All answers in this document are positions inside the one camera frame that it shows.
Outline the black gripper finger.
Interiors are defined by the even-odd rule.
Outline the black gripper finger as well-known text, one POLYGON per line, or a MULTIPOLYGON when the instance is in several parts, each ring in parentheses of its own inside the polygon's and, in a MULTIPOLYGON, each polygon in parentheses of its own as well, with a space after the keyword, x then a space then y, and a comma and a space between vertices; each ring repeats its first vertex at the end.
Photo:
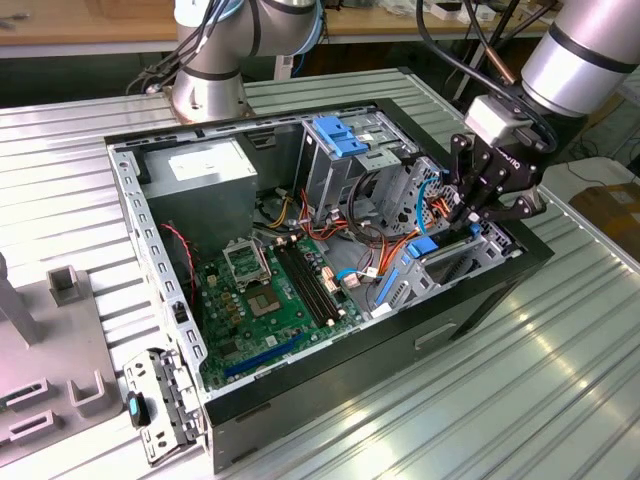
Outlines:
POLYGON ((453 229, 470 223, 469 216, 483 221, 500 220, 499 151, 465 134, 451 137, 451 165, 446 183, 452 185, 459 202, 447 214, 453 229))
POLYGON ((519 191, 498 185, 491 191, 483 188, 469 204, 469 209, 484 221, 516 221, 544 213, 545 202, 536 185, 519 191), (517 193, 517 197, 510 206, 505 206, 500 198, 511 193, 517 193))

